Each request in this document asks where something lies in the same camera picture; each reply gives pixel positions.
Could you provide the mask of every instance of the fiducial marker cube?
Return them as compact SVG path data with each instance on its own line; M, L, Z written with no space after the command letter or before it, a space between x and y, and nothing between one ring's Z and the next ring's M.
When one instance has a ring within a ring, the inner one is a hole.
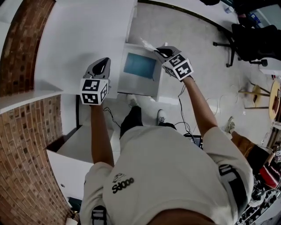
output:
M84 105L101 105L108 94L108 80L81 79L80 97Z
M162 67L169 75L178 80L182 80L193 73L189 59L182 52L164 62Z

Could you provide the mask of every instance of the gray floor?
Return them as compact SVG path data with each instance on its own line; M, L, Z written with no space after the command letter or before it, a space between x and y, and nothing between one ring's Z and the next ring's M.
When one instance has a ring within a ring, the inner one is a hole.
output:
M226 68L230 50L214 47L213 41L226 42L225 37L216 27L185 13L150 4L139 3L137 17L133 19L129 43L141 44L144 39L159 47L167 42L185 52L194 69L193 77L204 94L220 127L224 127L230 116L236 121L236 131L256 144L261 144L265 135L270 132L268 110L245 110L244 106L252 106L249 97L238 94L240 88L251 90L249 80L270 90L272 80L267 79L259 71L257 65L238 62L235 56L234 66ZM176 79L165 74L161 84L161 96L177 98L183 86ZM146 125L154 125L159 109L165 109L170 123L181 122L180 105L151 102L148 97L139 96L143 109L143 120ZM193 134L199 134L187 91L181 96L184 116ZM262 104L268 106L268 98ZM116 100L107 99L115 120L121 124L130 111L125 96L120 94ZM184 134L184 125L178 124L177 129Z

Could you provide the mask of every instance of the red object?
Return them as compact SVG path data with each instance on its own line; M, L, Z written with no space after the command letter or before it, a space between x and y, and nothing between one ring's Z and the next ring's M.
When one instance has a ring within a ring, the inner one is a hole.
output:
M280 174L277 170L275 170L271 166L264 165L260 170L259 173L263 178L263 182L272 187L277 188L280 183Z

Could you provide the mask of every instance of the shoe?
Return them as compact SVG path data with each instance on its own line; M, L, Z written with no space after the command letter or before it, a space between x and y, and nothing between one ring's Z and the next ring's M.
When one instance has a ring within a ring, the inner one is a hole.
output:
M164 123L166 118L167 115L165 111L163 109L160 109L157 113L157 125L159 125L159 123Z
M127 94L127 101L128 101L128 105L129 107L134 107L134 106L139 106L138 102L137 102L137 98L134 94Z
M225 128L225 132L232 133L235 129L234 118L231 116L227 122L227 126Z

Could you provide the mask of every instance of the blue screen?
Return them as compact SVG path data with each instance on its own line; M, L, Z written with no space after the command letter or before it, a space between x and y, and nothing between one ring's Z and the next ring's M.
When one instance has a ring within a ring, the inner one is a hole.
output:
M155 59L128 53L124 66L124 72L152 79L155 64Z

